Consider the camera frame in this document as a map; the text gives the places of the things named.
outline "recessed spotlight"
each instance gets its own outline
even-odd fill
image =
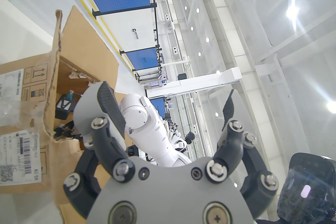
[[[327,108],[328,110],[330,110],[331,113],[336,113],[336,102],[333,101],[329,102],[327,104]]]
[[[286,11],[286,16],[291,20],[295,20],[298,13],[299,9],[296,6],[290,6]]]

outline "white pillar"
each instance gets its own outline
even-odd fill
[[[230,68],[219,74],[210,74],[167,83],[162,87],[147,90],[148,98],[176,96],[199,90],[211,89],[237,82],[241,79],[239,67]]]

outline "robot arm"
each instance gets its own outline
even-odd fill
[[[135,145],[153,157],[158,166],[176,167],[191,163],[175,150],[157,110],[146,97],[126,95],[120,103],[126,132]]]

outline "barcode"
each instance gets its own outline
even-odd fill
[[[0,178],[2,183],[13,181],[13,164],[0,165]]]
[[[24,174],[31,174],[32,173],[32,161],[30,159],[30,138],[23,139],[23,157],[24,157]]]
[[[21,71],[18,74],[18,88],[17,88],[17,95],[20,94],[20,81],[21,81]]]

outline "gray metal plate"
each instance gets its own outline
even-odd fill
[[[138,157],[131,157],[136,170],[128,183],[110,179],[98,196],[87,219],[88,224],[108,223],[111,208],[120,201],[131,202],[137,211],[137,224],[203,223],[204,208],[211,202],[220,202],[230,211],[232,223],[253,223],[251,213],[233,182],[211,183],[205,176],[206,163],[211,158],[176,168],[152,165]],[[145,181],[138,177],[142,167],[150,170]],[[195,181],[191,170],[198,167],[202,179]]]

